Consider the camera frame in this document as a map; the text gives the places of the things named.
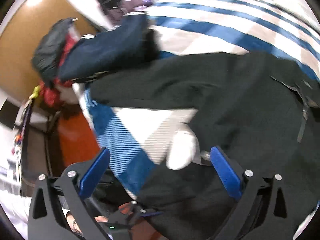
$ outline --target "blue and white striped fabric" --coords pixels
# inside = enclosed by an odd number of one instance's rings
[[[320,36],[311,27],[274,5],[255,0],[159,0],[148,8],[159,32],[161,57],[266,51],[295,60],[313,79],[319,78]],[[137,195],[150,171],[165,157],[180,125],[194,109],[111,108],[84,93],[101,147],[111,152],[110,167]]]

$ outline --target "dark cloth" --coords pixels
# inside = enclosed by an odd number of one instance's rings
[[[59,61],[71,24],[71,18],[56,22],[40,41],[31,61],[45,85],[50,89],[54,87],[53,81],[57,77]]]
[[[59,78],[92,81],[100,74],[134,68],[153,60],[158,52],[146,14],[134,12],[124,16],[122,25],[116,29],[78,41],[60,67]]]
[[[255,176],[282,175],[292,232],[316,206],[320,87],[295,62],[260,52],[181,56],[110,75],[91,92],[109,106],[198,109],[189,126],[200,150],[220,146]],[[214,168],[194,163],[157,166],[138,201],[165,211],[150,222],[169,239],[206,239],[234,205]]]

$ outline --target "silver bolt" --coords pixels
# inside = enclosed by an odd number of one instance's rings
[[[281,180],[281,179],[282,179],[282,176],[281,176],[280,174],[276,174],[276,175],[275,175],[275,179],[276,179],[276,180]]]
[[[253,176],[253,171],[251,171],[251,170],[246,170],[246,171],[244,172],[244,174],[245,174],[247,177],[252,177],[252,176]]]
[[[69,171],[67,175],[69,178],[73,178],[76,174],[77,173],[75,171]]]
[[[45,179],[45,174],[40,174],[38,177],[39,180],[44,180]]]

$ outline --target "zipper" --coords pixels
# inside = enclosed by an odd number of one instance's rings
[[[308,120],[308,111],[309,111],[309,106],[306,103],[305,98],[302,96],[302,93],[296,88],[296,87],[291,87],[286,85],[285,83],[275,79],[273,76],[270,76],[272,79],[274,79],[275,81],[280,82],[281,84],[285,85],[287,88],[289,88],[290,90],[293,90],[295,92],[298,93],[298,95],[301,97],[302,101],[303,101],[303,110],[302,110],[302,119],[301,119],[301,126],[299,129],[299,133],[298,133],[298,137],[297,137],[297,142],[301,143],[303,134],[304,134],[304,130],[306,129],[306,124],[307,124],[307,120]]]

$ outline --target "orange floor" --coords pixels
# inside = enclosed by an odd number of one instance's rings
[[[60,148],[64,166],[92,159],[99,151],[95,135],[82,112],[58,123]]]

